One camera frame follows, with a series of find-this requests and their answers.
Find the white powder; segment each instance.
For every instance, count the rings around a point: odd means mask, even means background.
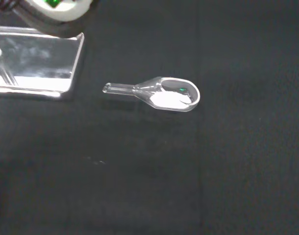
[[[192,101],[187,95],[177,92],[157,92],[150,100],[161,108],[186,109]]]

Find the acrylic base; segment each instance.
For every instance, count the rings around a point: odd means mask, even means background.
[[[0,26],[2,61],[16,80],[9,85],[0,72],[0,95],[70,97],[83,44],[84,34],[61,39],[35,29]]]

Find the transparent plastic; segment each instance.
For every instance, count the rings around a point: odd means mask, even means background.
[[[31,28],[0,26],[0,94],[67,97],[84,39],[84,34],[62,39]]]
[[[137,85],[107,83],[104,93],[134,95],[155,109],[188,112],[200,101],[198,88],[190,81],[156,77]]]

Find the green light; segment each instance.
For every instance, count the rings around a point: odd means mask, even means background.
[[[45,0],[49,6],[56,8],[63,0]]]

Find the black background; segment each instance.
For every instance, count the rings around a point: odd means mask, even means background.
[[[107,0],[86,38],[74,101],[0,99],[0,234],[299,234],[299,1]],[[198,108],[101,92],[156,76]]]

